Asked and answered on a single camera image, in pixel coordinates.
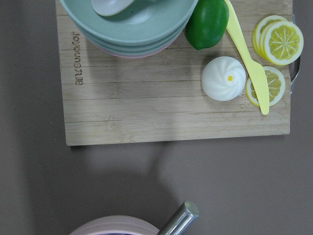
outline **stack of bowls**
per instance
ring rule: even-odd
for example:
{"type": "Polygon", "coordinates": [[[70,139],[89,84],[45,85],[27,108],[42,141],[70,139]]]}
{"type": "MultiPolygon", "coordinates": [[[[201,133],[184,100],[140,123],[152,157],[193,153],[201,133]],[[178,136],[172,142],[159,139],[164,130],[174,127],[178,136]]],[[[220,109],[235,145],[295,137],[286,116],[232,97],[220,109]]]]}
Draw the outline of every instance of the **stack of bowls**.
{"type": "Polygon", "coordinates": [[[140,58],[167,48],[185,28],[198,0],[135,0],[114,16],[98,15],[91,0],[60,0],[86,38],[119,57],[140,58]]]}

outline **wood grain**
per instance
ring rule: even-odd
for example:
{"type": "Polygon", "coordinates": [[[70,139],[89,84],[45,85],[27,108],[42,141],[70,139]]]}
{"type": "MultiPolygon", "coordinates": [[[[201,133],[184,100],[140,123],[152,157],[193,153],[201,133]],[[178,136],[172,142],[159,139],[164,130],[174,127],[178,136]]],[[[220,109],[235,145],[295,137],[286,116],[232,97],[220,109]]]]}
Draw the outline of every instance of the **wood grain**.
{"type": "MultiPolygon", "coordinates": [[[[233,0],[232,3],[252,58],[264,66],[273,66],[254,52],[252,31],[268,15],[281,15],[291,20],[292,0],[233,0]]],[[[215,47],[197,51],[182,32],[167,49],[156,55],[124,59],[111,56],[91,44],[58,0],[56,9],[68,145],[284,135],[290,132],[288,66],[275,66],[284,74],[286,91],[267,116],[250,103],[245,91],[226,102],[212,100],[203,92],[200,77],[209,61],[218,56],[231,56],[242,62],[227,33],[215,47]],[[79,40],[76,51],[74,34],[79,40]]]]}

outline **spoon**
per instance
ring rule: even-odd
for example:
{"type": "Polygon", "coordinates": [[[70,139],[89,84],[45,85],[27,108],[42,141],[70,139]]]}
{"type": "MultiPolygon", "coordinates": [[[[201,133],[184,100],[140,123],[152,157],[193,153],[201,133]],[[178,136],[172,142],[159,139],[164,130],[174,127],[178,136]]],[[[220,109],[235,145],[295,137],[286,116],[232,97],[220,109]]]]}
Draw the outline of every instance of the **spoon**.
{"type": "Polygon", "coordinates": [[[199,209],[192,201],[184,201],[157,235],[180,235],[199,217],[199,209]]]}
{"type": "Polygon", "coordinates": [[[92,6],[101,16],[113,16],[123,11],[134,0],[92,0],[92,6]]]}
{"type": "Polygon", "coordinates": [[[229,19],[226,30],[233,40],[246,66],[246,70],[251,78],[256,96],[260,104],[261,113],[263,115],[267,115],[269,113],[269,92],[268,81],[265,75],[264,68],[262,65],[255,62],[251,58],[235,10],[229,0],[225,0],[225,2],[229,10],[229,19]]]}

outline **gray surface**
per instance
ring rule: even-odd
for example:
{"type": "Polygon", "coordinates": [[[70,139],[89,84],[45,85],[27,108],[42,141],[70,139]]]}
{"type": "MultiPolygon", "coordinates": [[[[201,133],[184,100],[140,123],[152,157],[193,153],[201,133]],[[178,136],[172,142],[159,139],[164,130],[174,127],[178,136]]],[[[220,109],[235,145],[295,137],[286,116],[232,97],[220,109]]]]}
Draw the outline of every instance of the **gray surface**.
{"type": "Polygon", "coordinates": [[[65,144],[54,0],[0,2],[0,234],[67,235],[132,215],[161,227],[186,199],[187,235],[313,234],[313,1],[291,134],[70,148],[65,144]]]}

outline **white spoon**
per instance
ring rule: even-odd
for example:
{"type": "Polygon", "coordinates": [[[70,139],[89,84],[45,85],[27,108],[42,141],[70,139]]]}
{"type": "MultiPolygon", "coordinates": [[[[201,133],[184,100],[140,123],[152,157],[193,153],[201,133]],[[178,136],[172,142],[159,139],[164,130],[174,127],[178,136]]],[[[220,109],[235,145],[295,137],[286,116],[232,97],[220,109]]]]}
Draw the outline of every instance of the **white spoon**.
{"type": "Polygon", "coordinates": [[[92,6],[101,16],[113,16],[127,8],[134,0],[91,0],[92,6]]]}

